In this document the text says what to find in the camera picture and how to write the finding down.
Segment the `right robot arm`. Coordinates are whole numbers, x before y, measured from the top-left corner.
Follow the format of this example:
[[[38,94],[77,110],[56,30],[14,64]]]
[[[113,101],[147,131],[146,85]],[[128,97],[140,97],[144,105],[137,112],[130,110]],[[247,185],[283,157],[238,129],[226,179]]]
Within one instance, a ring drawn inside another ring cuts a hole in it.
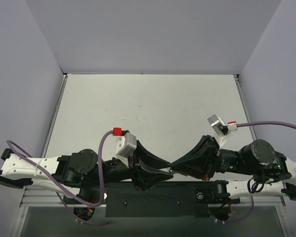
[[[190,152],[171,163],[170,170],[205,182],[216,173],[250,177],[247,181],[215,181],[210,195],[216,202],[249,196],[279,196],[296,201],[296,163],[261,139],[233,151],[222,149],[210,135],[202,136]]]

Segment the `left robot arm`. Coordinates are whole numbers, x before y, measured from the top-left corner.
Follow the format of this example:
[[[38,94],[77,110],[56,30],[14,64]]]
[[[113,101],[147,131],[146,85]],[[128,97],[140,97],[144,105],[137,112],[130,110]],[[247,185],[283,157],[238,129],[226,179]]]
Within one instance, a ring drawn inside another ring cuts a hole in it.
[[[119,137],[115,156],[103,160],[104,143],[95,152],[84,149],[71,155],[34,158],[18,154],[9,141],[1,159],[0,185],[22,189],[39,187],[72,198],[79,203],[99,206],[107,198],[105,186],[131,180],[142,191],[170,180],[169,162],[148,152],[138,140]]]

